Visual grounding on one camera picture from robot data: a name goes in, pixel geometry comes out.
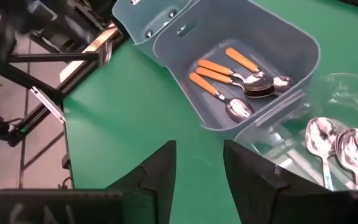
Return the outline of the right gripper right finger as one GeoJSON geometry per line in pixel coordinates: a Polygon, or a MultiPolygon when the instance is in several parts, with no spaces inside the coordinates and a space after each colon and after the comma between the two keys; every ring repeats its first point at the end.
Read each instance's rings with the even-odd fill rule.
{"type": "Polygon", "coordinates": [[[330,191],[232,140],[224,167],[242,223],[358,224],[358,191],[330,191]]]}

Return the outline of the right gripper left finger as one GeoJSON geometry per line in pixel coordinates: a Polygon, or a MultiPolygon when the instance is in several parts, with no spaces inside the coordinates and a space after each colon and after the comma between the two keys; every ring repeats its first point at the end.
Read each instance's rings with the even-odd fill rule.
{"type": "Polygon", "coordinates": [[[106,189],[1,189],[0,223],[168,223],[176,169],[170,140],[106,189]]]}

